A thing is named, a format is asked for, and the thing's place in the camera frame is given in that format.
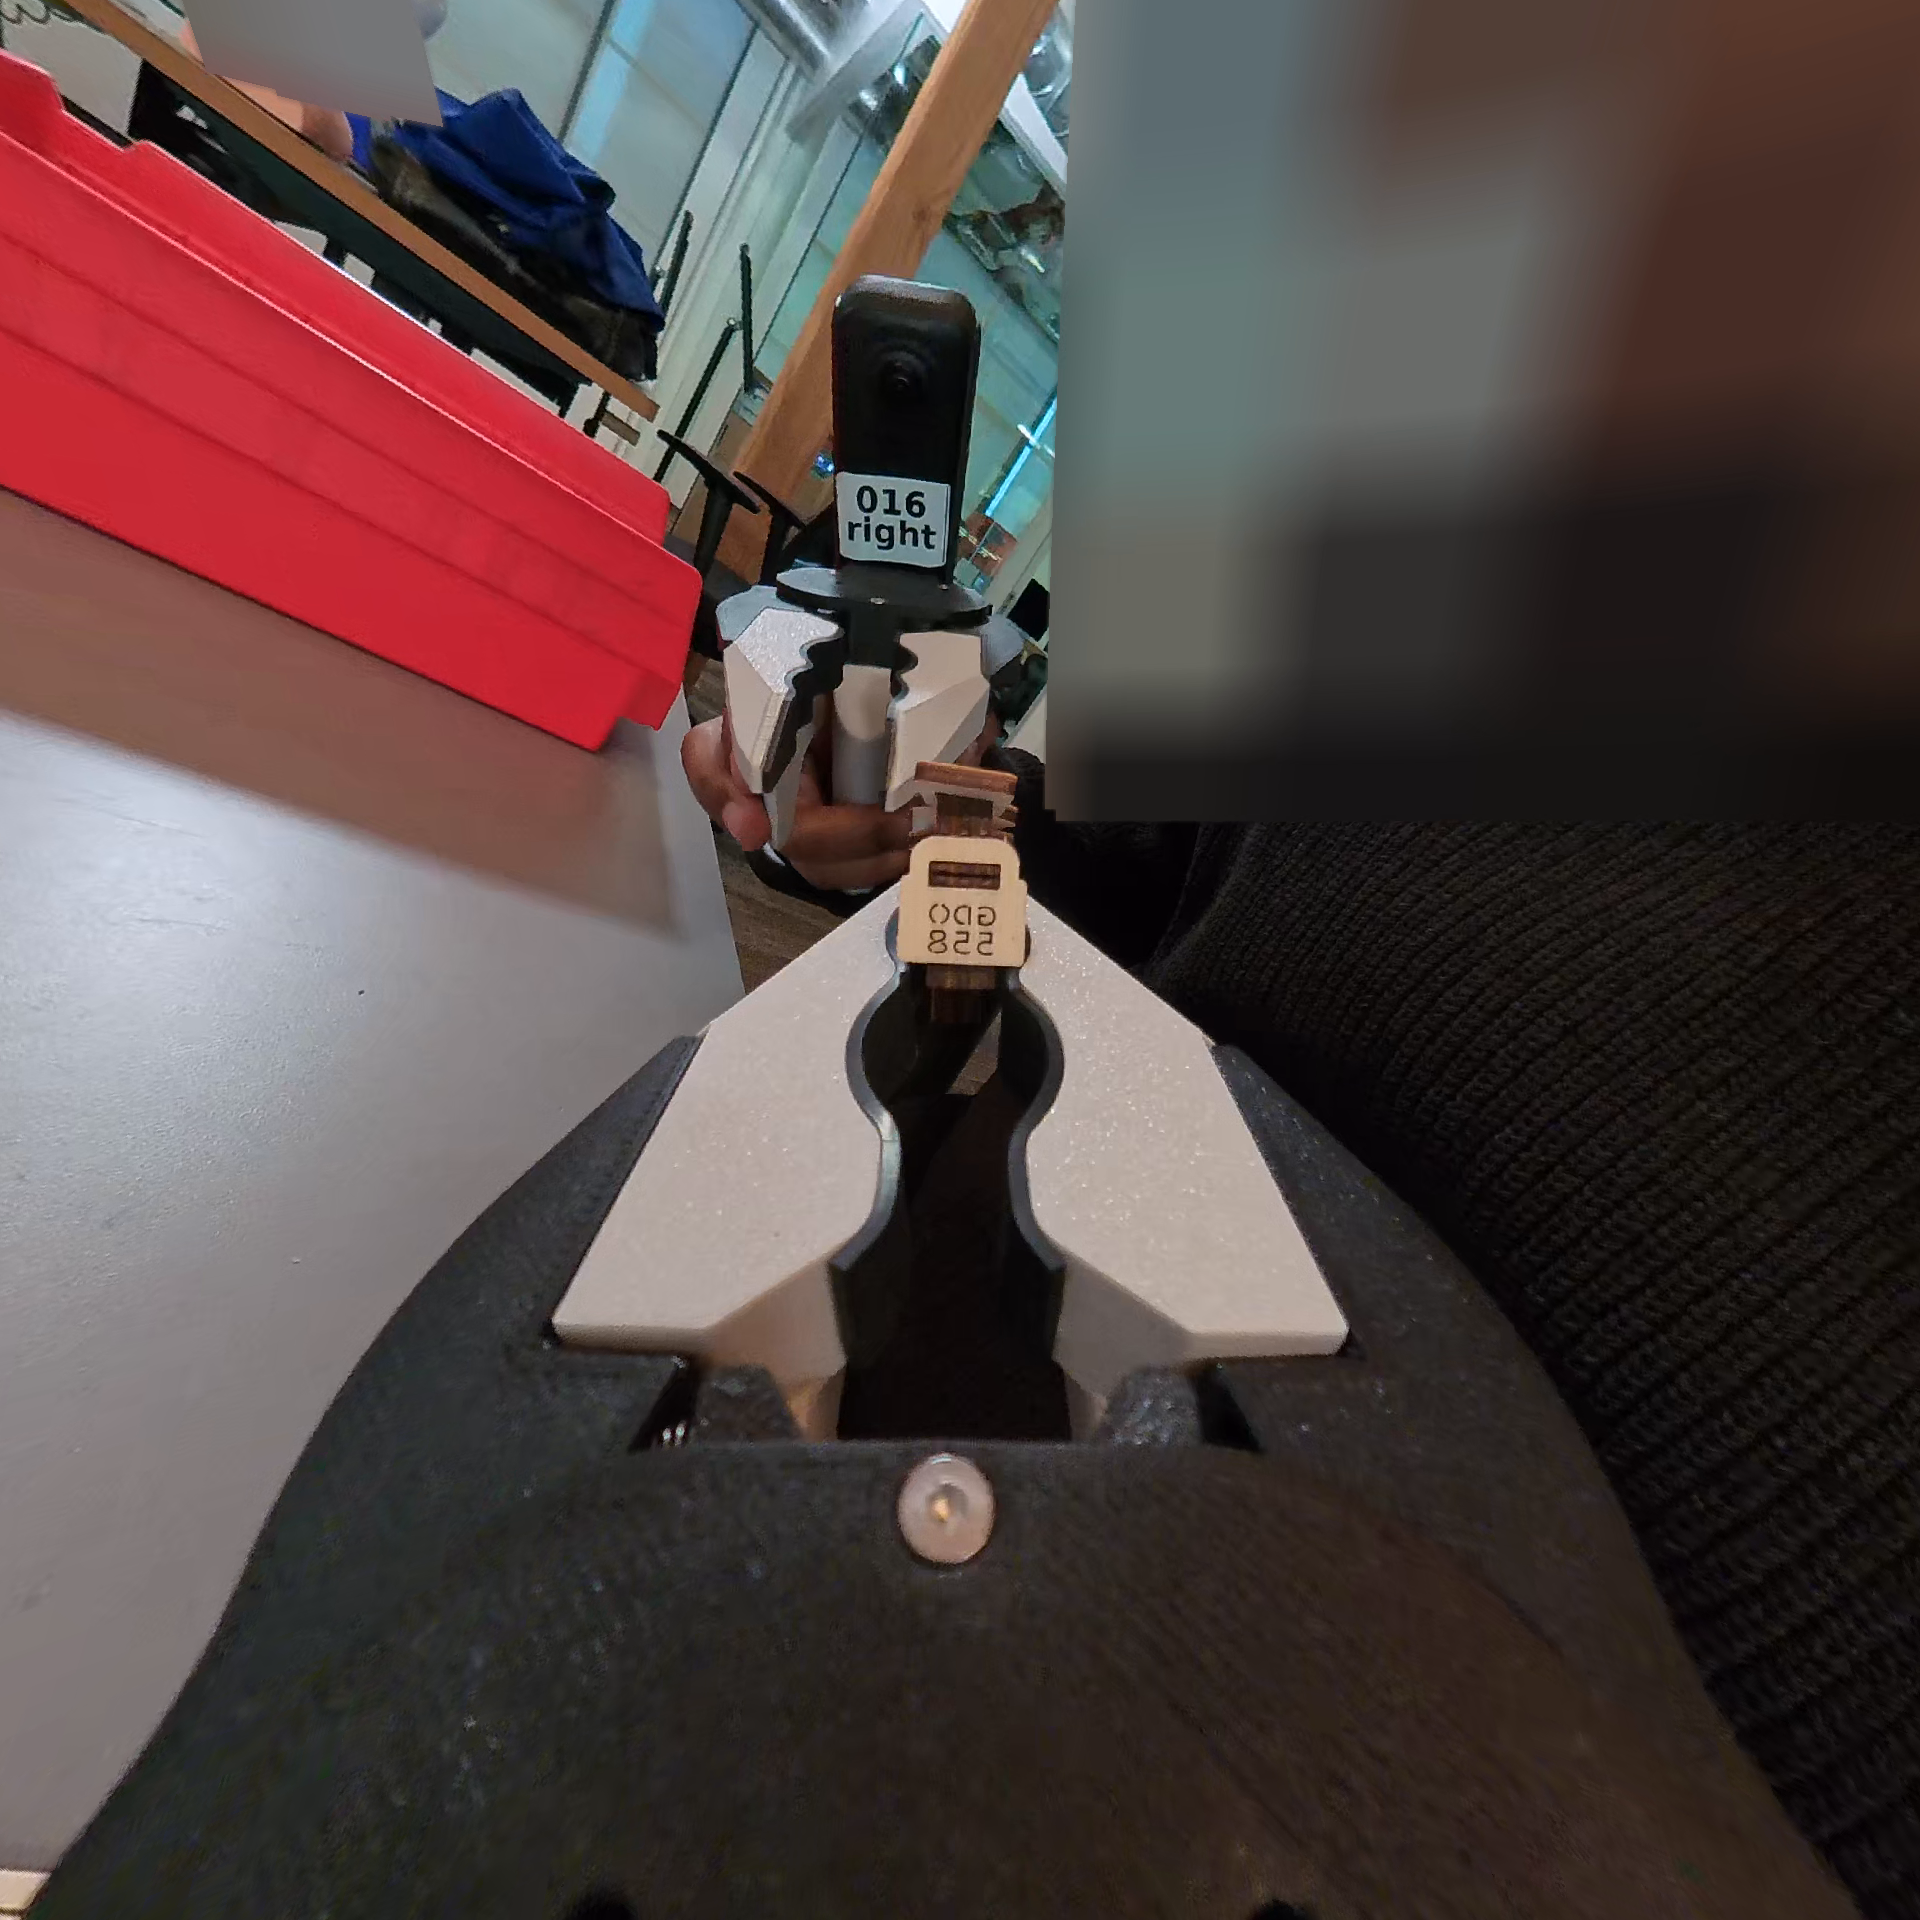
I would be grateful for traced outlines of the small laser-cut wooden piece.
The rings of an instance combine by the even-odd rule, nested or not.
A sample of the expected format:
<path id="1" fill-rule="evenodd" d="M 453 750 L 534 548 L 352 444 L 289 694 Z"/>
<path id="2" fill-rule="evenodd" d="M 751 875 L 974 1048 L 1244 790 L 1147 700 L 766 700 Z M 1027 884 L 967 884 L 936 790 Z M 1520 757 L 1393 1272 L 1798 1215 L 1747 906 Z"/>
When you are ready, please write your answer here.
<path id="1" fill-rule="evenodd" d="M 1027 969 L 1016 774 L 919 757 L 910 828 L 893 958 L 922 980 L 933 1024 L 980 1024 L 996 977 Z"/>

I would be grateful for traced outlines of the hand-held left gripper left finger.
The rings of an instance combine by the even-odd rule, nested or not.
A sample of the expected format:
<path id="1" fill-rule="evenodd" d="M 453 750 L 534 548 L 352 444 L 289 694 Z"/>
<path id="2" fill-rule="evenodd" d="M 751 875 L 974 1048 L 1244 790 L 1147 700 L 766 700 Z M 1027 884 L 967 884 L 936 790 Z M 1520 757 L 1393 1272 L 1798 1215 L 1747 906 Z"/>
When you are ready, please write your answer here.
<path id="1" fill-rule="evenodd" d="M 565 1345 L 845 1345 L 827 1262 L 882 1207 L 851 1030 L 893 991 L 883 921 L 893 904 L 856 906 L 700 1024 L 553 1307 Z"/>

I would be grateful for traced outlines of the black office chair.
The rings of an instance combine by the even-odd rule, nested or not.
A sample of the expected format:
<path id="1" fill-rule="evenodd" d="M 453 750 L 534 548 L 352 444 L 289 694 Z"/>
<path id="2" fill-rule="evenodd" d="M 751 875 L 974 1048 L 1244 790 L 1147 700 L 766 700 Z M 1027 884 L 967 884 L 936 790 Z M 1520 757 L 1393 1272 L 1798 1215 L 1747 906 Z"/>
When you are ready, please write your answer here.
<path id="1" fill-rule="evenodd" d="M 727 655 L 729 637 L 727 637 L 727 600 L 747 600 L 764 615 L 764 600 L 772 589 L 772 575 L 795 562 L 795 548 L 816 542 L 816 517 L 795 517 L 782 497 L 766 497 L 764 482 L 747 471 L 727 471 L 716 454 L 700 454 L 685 437 L 660 437 L 675 454 L 685 454 L 700 471 L 700 530 L 698 530 L 698 575 L 700 575 L 700 607 L 698 607 L 698 641 L 685 641 L 685 675 Z M 716 548 L 729 530 L 729 517 L 766 517 L 766 542 L 764 542 L 764 575 L 751 589 L 716 589 Z"/>

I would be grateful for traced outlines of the red plastic bin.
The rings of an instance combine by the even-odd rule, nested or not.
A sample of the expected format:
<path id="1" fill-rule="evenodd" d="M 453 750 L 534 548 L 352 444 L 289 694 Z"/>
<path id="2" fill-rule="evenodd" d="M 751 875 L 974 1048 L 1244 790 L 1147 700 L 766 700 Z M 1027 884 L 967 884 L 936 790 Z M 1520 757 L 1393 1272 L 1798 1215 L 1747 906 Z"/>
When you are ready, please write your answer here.
<path id="1" fill-rule="evenodd" d="M 663 720 L 663 488 L 0 59 L 0 482 L 569 742 Z"/>

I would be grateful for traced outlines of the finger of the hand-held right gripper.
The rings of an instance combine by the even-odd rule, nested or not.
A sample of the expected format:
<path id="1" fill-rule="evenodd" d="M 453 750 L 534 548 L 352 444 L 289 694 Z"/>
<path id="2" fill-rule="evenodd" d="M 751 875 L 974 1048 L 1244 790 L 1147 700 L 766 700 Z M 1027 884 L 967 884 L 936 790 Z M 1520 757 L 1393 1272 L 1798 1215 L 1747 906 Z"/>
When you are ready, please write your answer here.
<path id="1" fill-rule="evenodd" d="M 922 757 L 963 757 L 992 720 L 980 626 L 898 637 L 883 700 L 883 810 L 910 805 Z"/>
<path id="2" fill-rule="evenodd" d="M 795 828 L 795 774 L 818 694 L 845 685 L 851 637 L 803 607 L 727 607 L 727 720 L 729 767 L 766 805 L 766 845 Z"/>

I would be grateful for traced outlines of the grey desk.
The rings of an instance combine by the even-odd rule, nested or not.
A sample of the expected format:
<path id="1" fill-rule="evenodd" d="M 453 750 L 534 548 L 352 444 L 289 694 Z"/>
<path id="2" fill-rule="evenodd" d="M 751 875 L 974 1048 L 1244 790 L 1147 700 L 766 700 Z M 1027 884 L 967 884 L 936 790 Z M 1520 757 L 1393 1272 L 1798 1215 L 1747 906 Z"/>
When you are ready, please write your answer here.
<path id="1" fill-rule="evenodd" d="M 407 1285 L 742 999 L 685 700 L 579 750 L 6 497 L 0 1834 L 53 1865 Z"/>

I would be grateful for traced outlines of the person's right hand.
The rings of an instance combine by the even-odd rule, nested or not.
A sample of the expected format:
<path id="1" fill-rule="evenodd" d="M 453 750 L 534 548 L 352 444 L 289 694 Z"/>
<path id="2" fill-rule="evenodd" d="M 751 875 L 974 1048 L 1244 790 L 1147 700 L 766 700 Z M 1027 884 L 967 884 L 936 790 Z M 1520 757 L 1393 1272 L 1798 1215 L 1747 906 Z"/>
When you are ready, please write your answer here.
<path id="1" fill-rule="evenodd" d="M 700 810 L 747 847 L 772 847 L 766 796 L 747 790 L 729 757 L 729 720 L 707 715 L 682 736 L 685 790 Z M 772 869 L 791 869 L 816 892 L 882 892 L 910 869 L 910 810 L 882 805 L 838 805 L 838 720 L 818 720 L 803 774 L 795 774 L 795 810 L 772 847 Z"/>

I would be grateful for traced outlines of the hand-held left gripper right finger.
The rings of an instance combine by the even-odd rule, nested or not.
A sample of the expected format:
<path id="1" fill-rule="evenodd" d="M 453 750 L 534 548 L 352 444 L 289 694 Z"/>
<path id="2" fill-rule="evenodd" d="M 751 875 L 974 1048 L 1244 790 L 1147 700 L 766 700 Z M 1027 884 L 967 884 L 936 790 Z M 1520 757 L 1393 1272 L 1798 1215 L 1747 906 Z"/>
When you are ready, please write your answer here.
<path id="1" fill-rule="evenodd" d="M 996 1018 L 1010 1314 L 1044 1359 L 1328 1359 L 1354 1325 L 1208 1055 L 1044 904 Z"/>

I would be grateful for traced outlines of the blue jacket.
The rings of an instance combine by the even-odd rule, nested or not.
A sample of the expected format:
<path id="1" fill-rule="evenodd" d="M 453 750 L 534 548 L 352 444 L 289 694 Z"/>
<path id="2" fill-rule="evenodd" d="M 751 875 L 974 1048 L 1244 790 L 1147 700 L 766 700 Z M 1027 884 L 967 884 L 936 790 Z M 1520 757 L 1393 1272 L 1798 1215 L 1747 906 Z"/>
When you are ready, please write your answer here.
<path id="1" fill-rule="evenodd" d="M 520 86 L 441 98 L 436 122 L 349 115 L 379 196 L 455 250 L 481 280 L 591 346 L 615 373 L 660 373 L 660 280 L 615 224 L 615 181 L 579 161 Z"/>

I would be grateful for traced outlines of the wooden ceiling beam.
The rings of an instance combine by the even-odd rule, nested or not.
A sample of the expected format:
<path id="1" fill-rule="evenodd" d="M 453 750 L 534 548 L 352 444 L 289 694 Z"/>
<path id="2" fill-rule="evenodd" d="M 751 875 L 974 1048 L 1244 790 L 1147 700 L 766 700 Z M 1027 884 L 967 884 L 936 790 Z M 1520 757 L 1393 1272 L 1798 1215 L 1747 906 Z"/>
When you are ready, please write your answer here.
<path id="1" fill-rule="evenodd" d="M 791 506 L 838 506 L 838 302 L 856 275 L 974 302 L 980 372 L 956 482 L 963 575 L 992 585 L 1052 542 L 1052 437 L 1067 361 L 1067 122 L 1068 9 L 861 9 L 791 110 L 803 193 L 751 268 L 727 464 Z"/>

